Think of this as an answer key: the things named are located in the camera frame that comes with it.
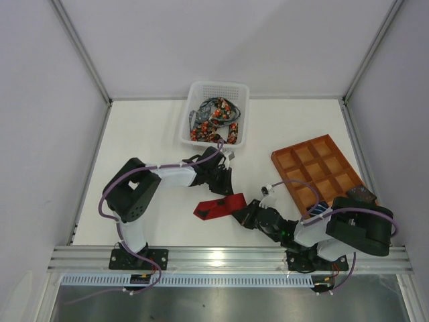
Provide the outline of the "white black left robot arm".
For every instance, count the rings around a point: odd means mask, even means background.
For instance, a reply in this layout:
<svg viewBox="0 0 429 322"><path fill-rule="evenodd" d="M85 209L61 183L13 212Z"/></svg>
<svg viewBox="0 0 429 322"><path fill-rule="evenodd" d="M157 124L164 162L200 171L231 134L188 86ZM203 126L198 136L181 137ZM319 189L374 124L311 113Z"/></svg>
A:
<svg viewBox="0 0 429 322"><path fill-rule="evenodd" d="M234 153L212 146L201 155L174 164L145 164L139 158L131 158L103 189L99 214L115 222L121 249L135 258L146 257L148 243L141 217L156 192L206 184L215 194L232 195L233 158Z"/></svg>

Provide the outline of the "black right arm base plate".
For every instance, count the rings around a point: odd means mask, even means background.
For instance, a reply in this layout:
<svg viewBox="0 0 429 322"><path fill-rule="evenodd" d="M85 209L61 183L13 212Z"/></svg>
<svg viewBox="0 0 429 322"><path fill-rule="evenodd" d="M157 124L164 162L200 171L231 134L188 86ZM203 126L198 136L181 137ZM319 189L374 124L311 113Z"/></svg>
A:
<svg viewBox="0 0 429 322"><path fill-rule="evenodd" d="M335 261L329 261L317 256L315 250L308 250L300 253L286 250L286 263L290 271L303 274L318 271L345 272L349 269L346 256L341 256Z"/></svg>

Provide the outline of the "red necktie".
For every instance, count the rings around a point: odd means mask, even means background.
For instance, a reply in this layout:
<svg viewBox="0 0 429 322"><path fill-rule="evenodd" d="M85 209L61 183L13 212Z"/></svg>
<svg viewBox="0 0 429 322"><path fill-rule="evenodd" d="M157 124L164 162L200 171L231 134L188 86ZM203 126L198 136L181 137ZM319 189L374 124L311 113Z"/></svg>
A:
<svg viewBox="0 0 429 322"><path fill-rule="evenodd" d="M221 199L199 202L193 214L203 221L231 215L235 211L246 208L243 193L229 195Z"/></svg>

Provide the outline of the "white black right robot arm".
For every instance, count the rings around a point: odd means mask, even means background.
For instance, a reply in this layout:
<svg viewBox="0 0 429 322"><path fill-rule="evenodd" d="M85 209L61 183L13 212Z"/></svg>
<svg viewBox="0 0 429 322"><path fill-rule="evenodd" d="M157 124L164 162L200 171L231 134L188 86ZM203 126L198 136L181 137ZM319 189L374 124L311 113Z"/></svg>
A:
<svg viewBox="0 0 429 322"><path fill-rule="evenodd" d="M389 209L346 197L334 198L331 207L307 220L286 220L257 200L232 216L285 248L289 269L300 272L327 271L333 264L347 270L347 255L355 252L386 257L397 233Z"/></svg>

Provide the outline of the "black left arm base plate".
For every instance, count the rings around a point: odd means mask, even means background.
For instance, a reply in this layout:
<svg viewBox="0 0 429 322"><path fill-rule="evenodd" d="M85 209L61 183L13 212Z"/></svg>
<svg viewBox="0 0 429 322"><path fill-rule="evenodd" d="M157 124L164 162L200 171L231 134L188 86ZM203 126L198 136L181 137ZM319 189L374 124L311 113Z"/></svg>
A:
<svg viewBox="0 0 429 322"><path fill-rule="evenodd" d="M168 265L169 251L167 249L149 248L140 254L152 262L155 262L161 270L165 270ZM152 270L153 264L136 258L123 248L115 248L111 251L109 260L110 270Z"/></svg>

